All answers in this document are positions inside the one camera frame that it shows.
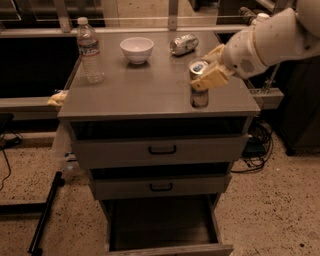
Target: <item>table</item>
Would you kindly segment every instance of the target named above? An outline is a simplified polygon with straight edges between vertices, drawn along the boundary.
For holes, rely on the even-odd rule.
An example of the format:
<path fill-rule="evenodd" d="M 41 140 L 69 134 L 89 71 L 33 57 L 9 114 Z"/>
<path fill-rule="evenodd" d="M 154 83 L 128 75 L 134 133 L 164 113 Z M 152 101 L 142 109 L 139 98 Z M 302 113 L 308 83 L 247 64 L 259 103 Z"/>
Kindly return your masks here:
<path fill-rule="evenodd" d="M 80 65 L 58 115 L 108 218 L 106 255 L 232 252 L 214 208 L 260 109 L 235 77 L 209 90 L 207 107 L 191 106 L 188 64 L 219 44 L 213 32 L 193 33 L 199 46 L 181 57 L 169 43 L 186 32 L 101 34 L 105 80 L 89 85 Z M 134 36 L 155 43 L 143 65 L 119 46 Z"/>

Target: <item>bottle cap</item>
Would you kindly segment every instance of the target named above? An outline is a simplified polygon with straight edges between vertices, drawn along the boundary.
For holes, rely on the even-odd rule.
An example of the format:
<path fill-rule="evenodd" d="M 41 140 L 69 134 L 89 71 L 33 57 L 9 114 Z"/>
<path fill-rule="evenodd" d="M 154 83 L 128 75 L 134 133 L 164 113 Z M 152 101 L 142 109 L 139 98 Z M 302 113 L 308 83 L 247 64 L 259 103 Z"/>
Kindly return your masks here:
<path fill-rule="evenodd" d="M 79 25 L 87 25 L 88 19 L 86 17 L 80 17 L 77 19 Z"/>

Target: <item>open drawer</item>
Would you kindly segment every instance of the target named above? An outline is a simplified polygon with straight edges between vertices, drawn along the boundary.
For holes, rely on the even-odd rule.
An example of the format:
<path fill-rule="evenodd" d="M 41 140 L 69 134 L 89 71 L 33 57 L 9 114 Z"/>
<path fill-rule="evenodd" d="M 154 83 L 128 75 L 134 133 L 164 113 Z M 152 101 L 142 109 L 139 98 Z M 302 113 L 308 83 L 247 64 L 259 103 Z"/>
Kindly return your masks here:
<path fill-rule="evenodd" d="M 216 197 L 111 201 L 105 255 L 230 255 L 233 247 L 220 243 L 216 227 Z"/>
<path fill-rule="evenodd" d="M 90 170 L 96 200 L 223 193 L 232 163 L 164 165 Z"/>
<path fill-rule="evenodd" d="M 248 135 L 163 140 L 74 141 L 72 149 L 84 169 L 207 163 L 238 160 Z"/>

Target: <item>yellow object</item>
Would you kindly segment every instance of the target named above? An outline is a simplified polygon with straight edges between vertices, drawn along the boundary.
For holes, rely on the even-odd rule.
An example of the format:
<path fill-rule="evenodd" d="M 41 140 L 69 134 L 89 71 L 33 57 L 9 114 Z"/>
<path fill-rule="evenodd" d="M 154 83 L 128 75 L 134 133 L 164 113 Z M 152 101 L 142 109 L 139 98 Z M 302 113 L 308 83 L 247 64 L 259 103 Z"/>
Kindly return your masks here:
<path fill-rule="evenodd" d="M 67 97 L 68 91 L 61 91 L 50 97 L 47 104 L 50 106 L 61 107 Z"/>
<path fill-rule="evenodd" d="M 191 80 L 190 85 L 197 91 L 207 90 L 213 87 L 224 86 L 228 83 L 228 78 L 224 72 L 220 69 L 219 64 L 214 64 L 213 68 L 210 68 L 208 72 L 202 75 L 200 78 Z"/>
<path fill-rule="evenodd" d="M 210 64 L 199 78 L 190 81 L 192 88 L 197 91 L 203 91 L 221 87 L 228 83 L 228 76 L 233 75 L 234 72 L 222 63 L 221 54 L 223 49 L 224 44 L 220 44 L 202 58 Z"/>

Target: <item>cabinet top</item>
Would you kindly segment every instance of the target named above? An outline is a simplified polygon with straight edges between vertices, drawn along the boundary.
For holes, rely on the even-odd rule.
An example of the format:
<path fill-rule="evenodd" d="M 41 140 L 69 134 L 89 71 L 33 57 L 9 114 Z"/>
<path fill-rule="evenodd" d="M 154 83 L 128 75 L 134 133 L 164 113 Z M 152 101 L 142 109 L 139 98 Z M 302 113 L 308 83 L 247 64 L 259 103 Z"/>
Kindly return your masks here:
<path fill-rule="evenodd" d="M 209 90 L 209 104 L 195 109 L 190 104 L 188 65 L 220 44 L 214 32 L 192 32 L 199 39 L 194 52 L 175 57 L 170 41 L 189 32 L 99 34 L 105 80 L 90 85 L 82 64 L 59 112 L 60 120 L 108 120 L 205 116 L 253 116 L 260 112 L 244 82 Z M 143 36 L 154 42 L 152 55 L 141 65 L 130 64 L 120 42 Z"/>

